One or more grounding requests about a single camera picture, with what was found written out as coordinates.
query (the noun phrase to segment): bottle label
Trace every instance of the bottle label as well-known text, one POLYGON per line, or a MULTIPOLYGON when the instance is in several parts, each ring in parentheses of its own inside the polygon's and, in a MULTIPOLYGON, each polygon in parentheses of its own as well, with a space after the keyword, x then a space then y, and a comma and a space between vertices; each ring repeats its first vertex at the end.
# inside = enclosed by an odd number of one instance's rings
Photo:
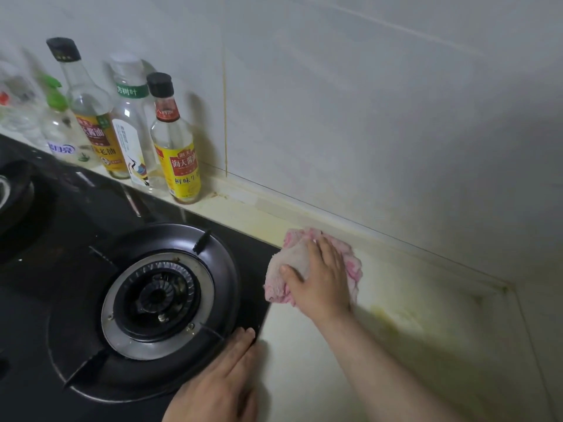
POLYGON ((179 119, 178 106, 174 98, 156 99, 157 119, 164 122, 173 122, 179 119))
POLYGON ((76 148, 69 144, 62 144, 52 141, 47 141, 47 144, 49 145, 49 149, 53 154, 71 155, 76 152, 76 148))
POLYGON ((180 199, 195 197, 201 189, 201 179, 193 142, 182 149, 167 149, 156 144, 154 147, 170 194, 180 199))
POLYGON ((112 120, 113 128, 116 131, 119 146, 125 156, 125 162, 131 181, 138 184, 149 186, 149 177, 146 171, 145 159, 141 150, 141 143, 137 129, 123 120, 112 120))
POLYGON ((94 116, 75 115, 97 156, 109 171, 125 171, 127 165, 111 127, 109 114, 94 116))
POLYGON ((119 93, 124 98, 128 99, 143 99, 149 95, 149 86, 146 84, 142 86, 128 86, 125 84, 118 84, 117 93, 119 93))

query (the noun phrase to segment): green spray nozzle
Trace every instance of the green spray nozzle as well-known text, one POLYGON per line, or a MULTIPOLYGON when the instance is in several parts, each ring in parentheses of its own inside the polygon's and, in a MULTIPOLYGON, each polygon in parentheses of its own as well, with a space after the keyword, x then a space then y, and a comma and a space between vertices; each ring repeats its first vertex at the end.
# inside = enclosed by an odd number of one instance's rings
POLYGON ((47 105, 57 111, 66 111, 69 105, 67 98, 59 91, 59 88, 62 87, 60 81, 50 75, 44 75, 43 83, 47 87, 47 105))

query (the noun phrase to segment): black bottle cap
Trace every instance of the black bottle cap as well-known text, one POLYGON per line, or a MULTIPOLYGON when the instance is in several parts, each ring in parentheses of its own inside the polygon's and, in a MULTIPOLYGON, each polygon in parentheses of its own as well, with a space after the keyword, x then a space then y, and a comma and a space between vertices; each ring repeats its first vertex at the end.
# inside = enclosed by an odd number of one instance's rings
POLYGON ((53 37, 47 40, 51 53, 59 62, 76 62, 82 59, 76 44, 70 38, 53 37))
POLYGON ((172 77, 164 72, 151 72, 146 76, 149 91, 155 98, 170 98, 174 96, 172 77))

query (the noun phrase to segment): yellow label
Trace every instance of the yellow label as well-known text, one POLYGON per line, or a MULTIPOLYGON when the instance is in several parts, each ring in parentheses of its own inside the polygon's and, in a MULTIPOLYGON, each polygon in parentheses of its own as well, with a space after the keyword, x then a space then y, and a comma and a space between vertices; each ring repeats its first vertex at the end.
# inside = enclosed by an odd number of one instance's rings
POLYGON ((97 117, 75 115, 97 156, 109 171, 127 171, 127 165, 108 114, 97 117))
POLYGON ((168 149, 155 144, 170 193, 179 199, 195 197, 201 189, 198 159, 194 144, 186 148, 168 149))

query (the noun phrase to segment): white bottle cap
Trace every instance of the white bottle cap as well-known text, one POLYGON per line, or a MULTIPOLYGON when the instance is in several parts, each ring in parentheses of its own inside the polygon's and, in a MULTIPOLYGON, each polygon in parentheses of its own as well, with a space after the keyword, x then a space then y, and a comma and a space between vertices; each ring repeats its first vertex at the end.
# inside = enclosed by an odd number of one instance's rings
POLYGON ((143 76, 144 67, 142 60, 129 52, 115 52, 110 55, 111 69, 117 74, 124 77, 143 76))

